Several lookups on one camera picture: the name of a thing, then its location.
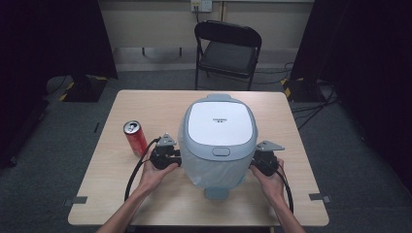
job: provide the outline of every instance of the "forearm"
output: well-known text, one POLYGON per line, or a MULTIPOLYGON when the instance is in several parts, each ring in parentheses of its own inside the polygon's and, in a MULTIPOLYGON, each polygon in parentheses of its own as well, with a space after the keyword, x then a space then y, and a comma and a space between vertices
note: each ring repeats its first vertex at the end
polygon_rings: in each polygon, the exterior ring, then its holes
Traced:
POLYGON ((282 228, 286 233, 305 232, 303 227, 297 221, 296 217, 294 217, 291 210, 289 210, 288 204, 282 196, 272 196, 271 198, 269 198, 269 201, 276 213, 276 216, 278 217, 279 222, 282 225, 282 228))
POLYGON ((115 214, 112 215, 97 232, 124 232, 148 195, 149 192, 144 187, 136 188, 115 214))

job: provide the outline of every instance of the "person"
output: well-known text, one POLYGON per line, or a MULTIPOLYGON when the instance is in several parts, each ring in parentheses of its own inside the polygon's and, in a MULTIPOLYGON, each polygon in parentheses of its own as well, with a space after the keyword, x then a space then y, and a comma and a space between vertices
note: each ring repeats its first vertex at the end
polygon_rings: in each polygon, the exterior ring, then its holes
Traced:
MULTIPOLYGON (((278 158, 278 162, 280 166, 284 167, 284 161, 282 159, 278 158)), ((177 167, 178 164, 173 163, 164 170, 157 170, 151 161, 145 162, 142 177, 136 189, 97 232, 124 232, 145 198, 160 185, 164 177, 177 167)), ((305 232, 293 213, 289 210, 284 197, 284 184, 279 175, 275 173, 271 177, 266 177, 254 165, 252 165, 250 169, 260 182, 261 189, 273 207, 284 231, 287 233, 305 232)), ((283 174, 283 169, 279 169, 278 171, 283 174)))
MULTIPOLYGON (((278 158, 278 163, 280 165, 278 172, 283 176, 284 171, 284 160, 278 158)), ((301 233, 306 232, 300 223, 294 217, 293 213, 288 207, 284 195, 284 183, 278 174, 273 174, 271 177, 266 177, 263 173, 254 165, 251 165, 250 169, 255 175, 257 180, 260 182, 260 187, 263 191, 264 196, 269 201, 270 205, 274 209, 279 222, 285 232, 301 233)))

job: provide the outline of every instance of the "chair seat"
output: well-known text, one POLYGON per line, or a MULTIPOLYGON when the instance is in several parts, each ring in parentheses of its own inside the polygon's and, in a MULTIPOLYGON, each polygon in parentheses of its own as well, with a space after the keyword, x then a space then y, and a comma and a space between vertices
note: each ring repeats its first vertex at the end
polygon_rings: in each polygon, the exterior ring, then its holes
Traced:
POLYGON ((249 75, 256 63, 256 49, 210 42, 200 59, 200 66, 249 75))

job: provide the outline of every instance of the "power outlet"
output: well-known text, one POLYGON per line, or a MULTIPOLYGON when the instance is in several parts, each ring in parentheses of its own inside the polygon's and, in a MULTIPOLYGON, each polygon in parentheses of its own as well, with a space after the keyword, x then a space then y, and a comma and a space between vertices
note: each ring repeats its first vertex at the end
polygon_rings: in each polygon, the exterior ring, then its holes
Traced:
POLYGON ((212 0, 190 0, 190 10, 196 12, 212 12, 212 0))
POLYGON ((202 0, 202 12, 212 12, 212 0, 202 0))
POLYGON ((192 12, 196 12, 196 7, 197 7, 197 11, 201 12, 201 0, 190 0, 190 10, 192 12))

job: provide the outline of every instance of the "folding chair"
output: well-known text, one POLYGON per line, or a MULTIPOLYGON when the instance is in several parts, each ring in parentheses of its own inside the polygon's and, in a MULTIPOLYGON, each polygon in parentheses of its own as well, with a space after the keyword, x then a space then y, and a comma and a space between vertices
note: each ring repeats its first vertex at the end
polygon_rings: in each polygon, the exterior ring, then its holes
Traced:
POLYGON ((222 21, 206 20, 197 23, 194 28, 197 41, 196 77, 194 89, 198 87, 199 70, 249 79, 248 90, 252 81, 261 47, 259 34, 248 26, 222 21), (209 41, 206 50, 202 41, 209 41))

